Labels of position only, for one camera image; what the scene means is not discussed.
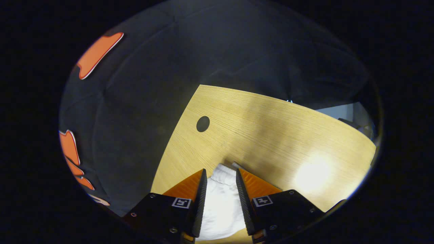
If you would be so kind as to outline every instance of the wooden table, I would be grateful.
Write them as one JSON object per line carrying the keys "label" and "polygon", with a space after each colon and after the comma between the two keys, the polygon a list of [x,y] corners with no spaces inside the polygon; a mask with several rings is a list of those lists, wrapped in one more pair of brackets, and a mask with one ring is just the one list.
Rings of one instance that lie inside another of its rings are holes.
{"label": "wooden table", "polygon": [[[199,118],[209,127],[198,132]],[[295,189],[322,211],[360,184],[375,145],[315,110],[250,92],[200,85],[173,131],[151,188],[163,193],[201,168],[237,162],[282,190]],[[246,230],[200,243],[251,243]]]}

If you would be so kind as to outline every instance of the wood grain surface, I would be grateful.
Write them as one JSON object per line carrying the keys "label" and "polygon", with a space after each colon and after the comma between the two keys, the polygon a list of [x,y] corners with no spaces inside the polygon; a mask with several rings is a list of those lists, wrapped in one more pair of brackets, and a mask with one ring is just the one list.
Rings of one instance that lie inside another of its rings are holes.
{"label": "wood grain surface", "polygon": [[[210,125],[198,132],[202,116]],[[209,177],[219,163],[237,162],[327,211],[358,187],[374,153],[365,135],[328,115],[268,96],[200,85],[173,131],[151,191],[161,194],[201,168]],[[245,241],[251,243],[250,237],[239,231],[201,243]]]}

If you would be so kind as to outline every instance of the white towel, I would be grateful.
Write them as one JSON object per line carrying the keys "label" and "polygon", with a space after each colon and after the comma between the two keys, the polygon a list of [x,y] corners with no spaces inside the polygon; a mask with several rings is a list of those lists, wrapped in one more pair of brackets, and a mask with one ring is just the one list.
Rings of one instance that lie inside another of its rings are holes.
{"label": "white towel", "polygon": [[196,241],[225,238],[246,227],[235,176],[235,170],[219,164],[208,178],[201,232]]}

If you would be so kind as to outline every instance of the dark fabric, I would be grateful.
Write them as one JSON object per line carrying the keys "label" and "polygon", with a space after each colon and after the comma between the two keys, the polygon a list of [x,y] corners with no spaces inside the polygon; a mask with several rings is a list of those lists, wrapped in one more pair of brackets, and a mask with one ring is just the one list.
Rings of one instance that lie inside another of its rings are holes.
{"label": "dark fabric", "polygon": [[167,1],[105,35],[117,32],[125,36],[89,77],[72,70],[59,129],[76,136],[80,167],[95,187],[85,190],[120,216],[149,193],[199,84],[319,109],[351,102],[367,80],[332,34],[268,1]]}

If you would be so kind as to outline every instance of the orange sticker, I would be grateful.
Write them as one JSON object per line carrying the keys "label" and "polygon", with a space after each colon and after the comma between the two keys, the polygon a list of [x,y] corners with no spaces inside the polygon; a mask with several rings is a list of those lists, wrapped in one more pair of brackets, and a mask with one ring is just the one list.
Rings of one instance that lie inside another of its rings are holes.
{"label": "orange sticker", "polygon": [[67,130],[66,133],[62,133],[59,131],[59,137],[66,163],[68,164],[68,167],[71,170],[72,174],[76,177],[76,180],[80,184],[94,191],[95,188],[88,179],[82,176],[84,175],[84,172],[78,167],[80,165],[80,158],[77,152],[77,145],[74,134],[70,130]]}
{"label": "orange sticker", "polygon": [[85,79],[95,69],[102,58],[121,40],[124,33],[119,32],[113,36],[102,36],[87,49],[77,66],[80,68],[79,78]]}

